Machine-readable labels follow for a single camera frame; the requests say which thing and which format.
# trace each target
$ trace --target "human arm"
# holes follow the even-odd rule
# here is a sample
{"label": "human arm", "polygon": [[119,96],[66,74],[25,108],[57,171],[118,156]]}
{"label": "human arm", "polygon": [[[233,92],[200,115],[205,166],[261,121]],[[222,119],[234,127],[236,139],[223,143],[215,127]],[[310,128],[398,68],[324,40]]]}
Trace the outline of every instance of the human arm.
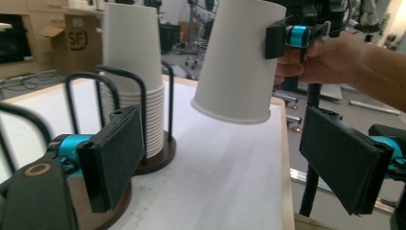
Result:
{"label": "human arm", "polygon": [[276,81],[300,76],[306,83],[346,83],[382,103],[406,111],[406,56],[363,42],[341,32],[337,38],[317,40],[306,52],[290,49],[279,58]]}

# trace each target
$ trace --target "gray floor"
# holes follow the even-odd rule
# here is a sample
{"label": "gray floor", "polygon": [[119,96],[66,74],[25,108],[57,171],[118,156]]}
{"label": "gray floor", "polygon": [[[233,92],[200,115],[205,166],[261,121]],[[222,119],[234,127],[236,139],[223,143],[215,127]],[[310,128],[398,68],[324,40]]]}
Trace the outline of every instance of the gray floor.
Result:
{"label": "gray floor", "polygon": [[[186,60],[189,55],[177,55],[176,52],[171,52],[162,56],[162,59],[173,65],[175,74],[179,78],[190,78],[198,81],[202,63],[197,63],[194,69],[190,65],[186,65]],[[13,81],[3,81],[0,85],[2,99],[15,97],[37,89],[48,87],[63,81],[62,76],[57,76],[55,71],[39,73],[36,75],[26,76],[24,78],[14,79]],[[378,102],[366,97],[358,92],[350,90],[341,90],[343,99],[331,100],[322,98],[320,107],[335,111],[344,116],[344,121],[350,126],[358,129],[364,134],[368,133],[368,128],[373,124],[381,124],[390,127],[405,128],[406,125],[401,122],[398,116],[383,112],[370,110],[367,108],[356,107],[349,105],[349,100],[357,100],[364,103],[382,105]],[[299,117],[305,116],[306,95],[304,93],[287,93],[290,96],[299,99],[296,106],[298,109],[293,109],[290,106],[286,112],[290,115]],[[306,172],[307,163],[299,153],[299,144],[301,133],[294,132],[292,126],[289,126],[288,141],[290,150],[290,167],[300,172]],[[385,180],[380,192],[380,197],[397,201],[404,184],[402,182],[394,182]],[[294,211],[299,212],[301,198],[304,192],[304,185],[299,182],[292,183]],[[336,229],[371,229],[382,230],[390,229],[389,219],[390,214],[375,209],[371,215],[363,217],[349,216],[342,207],[337,198],[329,193],[319,191],[316,195],[311,217],[320,222],[330,225]]]}

